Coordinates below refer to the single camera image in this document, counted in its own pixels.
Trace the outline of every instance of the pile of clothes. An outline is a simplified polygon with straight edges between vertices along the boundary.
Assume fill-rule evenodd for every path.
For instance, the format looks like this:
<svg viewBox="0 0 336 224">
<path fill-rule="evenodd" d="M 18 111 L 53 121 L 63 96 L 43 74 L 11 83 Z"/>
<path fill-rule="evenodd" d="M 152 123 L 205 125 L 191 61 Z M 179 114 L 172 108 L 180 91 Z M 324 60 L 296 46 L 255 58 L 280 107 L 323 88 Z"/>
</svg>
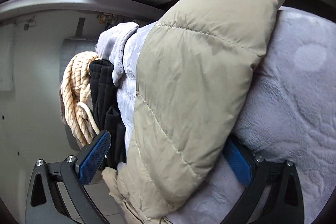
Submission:
<svg viewBox="0 0 336 224">
<path fill-rule="evenodd" d="M 63 120 L 81 147 L 110 131 L 102 175 L 128 223 L 220 223 L 245 189 L 221 155 L 229 134 L 295 162 L 306 223 L 322 210 L 336 185 L 336 25 L 283 2 L 180 0 L 70 61 Z"/>
</svg>

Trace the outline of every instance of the beige puffer jacket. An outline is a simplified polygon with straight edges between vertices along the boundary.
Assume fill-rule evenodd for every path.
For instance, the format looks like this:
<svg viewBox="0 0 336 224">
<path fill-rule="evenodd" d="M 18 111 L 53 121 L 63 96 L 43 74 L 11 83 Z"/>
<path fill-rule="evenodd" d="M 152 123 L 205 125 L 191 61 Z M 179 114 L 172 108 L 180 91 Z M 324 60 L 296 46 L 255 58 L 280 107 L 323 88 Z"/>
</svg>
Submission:
<svg viewBox="0 0 336 224">
<path fill-rule="evenodd" d="M 130 223 L 168 223 L 212 169 L 284 0 L 180 0 L 137 62 L 127 165 L 103 178 Z"/>
</svg>

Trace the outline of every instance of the blue grip pad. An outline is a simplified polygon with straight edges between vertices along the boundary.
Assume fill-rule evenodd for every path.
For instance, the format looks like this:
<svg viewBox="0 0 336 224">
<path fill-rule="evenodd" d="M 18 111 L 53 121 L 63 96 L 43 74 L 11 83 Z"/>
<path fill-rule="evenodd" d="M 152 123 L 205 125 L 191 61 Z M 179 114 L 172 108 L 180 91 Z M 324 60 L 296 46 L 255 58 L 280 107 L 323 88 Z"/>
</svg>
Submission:
<svg viewBox="0 0 336 224">
<path fill-rule="evenodd" d="M 92 181 L 110 146 L 111 135 L 109 132 L 105 132 L 79 167 L 79 182 L 82 186 Z"/>
<path fill-rule="evenodd" d="M 223 149 L 223 155 L 230 164 L 238 181 L 246 187 L 252 180 L 251 167 L 244 159 L 238 148 L 234 145 L 232 140 L 228 139 Z"/>
</svg>

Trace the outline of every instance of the floor tile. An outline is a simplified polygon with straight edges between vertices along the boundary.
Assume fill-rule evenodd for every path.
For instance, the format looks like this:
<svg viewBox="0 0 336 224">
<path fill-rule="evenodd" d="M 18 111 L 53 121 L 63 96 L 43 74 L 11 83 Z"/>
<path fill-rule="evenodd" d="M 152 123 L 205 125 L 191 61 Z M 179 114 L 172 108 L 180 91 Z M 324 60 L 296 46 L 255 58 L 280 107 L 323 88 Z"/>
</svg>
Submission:
<svg viewBox="0 0 336 224">
<path fill-rule="evenodd" d="M 68 192 L 67 192 L 65 186 L 58 185 L 58 188 L 59 188 L 59 191 L 62 195 L 63 201 L 65 203 L 65 206 L 66 206 L 71 218 L 74 218 L 74 219 L 75 218 L 80 218 L 79 214 L 77 213 L 77 211 L 74 207 L 74 205 L 72 204 L 72 201 L 71 201 L 71 199 L 68 195 Z"/>
<path fill-rule="evenodd" d="M 124 210 L 122 209 L 121 206 L 118 206 L 118 211 L 119 211 L 122 219 L 124 220 L 124 222 L 127 223 L 126 218 L 125 218 L 125 212 L 124 212 Z"/>
<path fill-rule="evenodd" d="M 126 224 L 120 214 L 105 217 L 110 224 Z"/>
<path fill-rule="evenodd" d="M 83 223 L 84 224 L 83 220 L 81 220 L 80 218 L 79 219 L 74 219 L 74 220 L 76 220 L 79 223 Z"/>
<path fill-rule="evenodd" d="M 119 205 L 115 202 L 114 198 L 109 195 L 110 190 L 105 182 L 86 185 L 85 190 L 104 216 L 119 213 Z"/>
<path fill-rule="evenodd" d="M 90 184 L 101 183 L 101 182 L 104 182 L 103 177 L 101 175 L 101 172 L 97 171 Z"/>
</svg>

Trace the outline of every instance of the bolt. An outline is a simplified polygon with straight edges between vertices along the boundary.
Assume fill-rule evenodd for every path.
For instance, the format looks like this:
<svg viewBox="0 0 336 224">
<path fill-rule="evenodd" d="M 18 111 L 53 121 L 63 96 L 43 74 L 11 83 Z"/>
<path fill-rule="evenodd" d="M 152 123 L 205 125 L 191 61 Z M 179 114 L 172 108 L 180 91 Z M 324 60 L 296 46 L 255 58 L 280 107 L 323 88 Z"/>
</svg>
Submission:
<svg viewBox="0 0 336 224">
<path fill-rule="evenodd" d="M 263 156 L 255 156 L 255 160 L 257 162 L 262 162 L 262 161 L 264 161 L 264 157 Z"/>
<path fill-rule="evenodd" d="M 67 157 L 67 162 L 69 162 L 69 163 L 71 163 L 71 162 L 73 162 L 75 160 L 75 156 L 69 156 L 69 157 Z"/>
<path fill-rule="evenodd" d="M 43 164 L 43 162 L 44 162 L 43 160 L 38 160 L 38 161 L 36 162 L 36 165 L 37 165 L 37 166 L 41 166 L 41 165 Z"/>
</svg>

